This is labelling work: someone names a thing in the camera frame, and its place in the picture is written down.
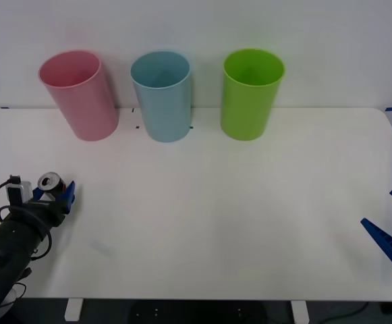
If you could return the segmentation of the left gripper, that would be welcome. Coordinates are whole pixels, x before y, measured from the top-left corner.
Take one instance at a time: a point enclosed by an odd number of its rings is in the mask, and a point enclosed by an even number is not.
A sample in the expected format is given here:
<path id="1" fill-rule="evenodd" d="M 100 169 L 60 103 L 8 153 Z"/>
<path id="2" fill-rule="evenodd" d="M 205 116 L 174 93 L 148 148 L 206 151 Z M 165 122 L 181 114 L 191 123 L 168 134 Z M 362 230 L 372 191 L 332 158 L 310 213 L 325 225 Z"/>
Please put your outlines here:
<path id="1" fill-rule="evenodd" d="M 76 183 L 72 181 L 58 200 L 53 200 L 50 192 L 35 188 L 32 199 L 22 205 L 22 221 L 39 234 L 46 234 L 53 227 L 59 227 L 71 211 L 75 201 L 75 189 Z"/>

